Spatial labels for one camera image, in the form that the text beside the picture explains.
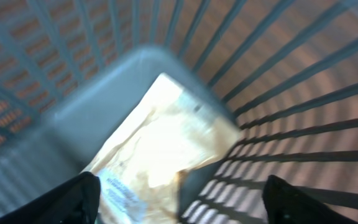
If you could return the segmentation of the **beige paper bag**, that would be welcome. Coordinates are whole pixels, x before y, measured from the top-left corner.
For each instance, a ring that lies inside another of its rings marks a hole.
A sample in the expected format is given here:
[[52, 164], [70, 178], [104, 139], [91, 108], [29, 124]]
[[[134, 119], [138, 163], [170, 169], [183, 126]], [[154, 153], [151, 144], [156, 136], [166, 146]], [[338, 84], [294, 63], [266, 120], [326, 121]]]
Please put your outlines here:
[[101, 182], [105, 223], [176, 223], [179, 188], [221, 160], [239, 128], [161, 73], [86, 170]]

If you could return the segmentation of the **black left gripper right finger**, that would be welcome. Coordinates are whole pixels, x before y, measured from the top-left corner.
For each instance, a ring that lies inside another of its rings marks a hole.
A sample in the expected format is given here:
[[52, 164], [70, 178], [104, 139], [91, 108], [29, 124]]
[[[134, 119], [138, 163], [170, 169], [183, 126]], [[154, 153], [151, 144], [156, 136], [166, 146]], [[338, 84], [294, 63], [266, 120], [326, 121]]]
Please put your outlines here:
[[265, 182], [262, 199], [269, 224], [358, 224], [276, 175]]

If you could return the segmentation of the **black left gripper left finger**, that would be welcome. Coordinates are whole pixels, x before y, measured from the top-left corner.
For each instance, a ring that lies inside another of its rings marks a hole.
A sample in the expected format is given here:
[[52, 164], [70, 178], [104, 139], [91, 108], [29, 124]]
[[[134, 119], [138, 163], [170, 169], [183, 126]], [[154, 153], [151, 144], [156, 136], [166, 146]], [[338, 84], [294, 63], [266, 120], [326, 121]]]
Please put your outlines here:
[[90, 172], [55, 187], [0, 218], [0, 224], [94, 224], [98, 217], [101, 181]]

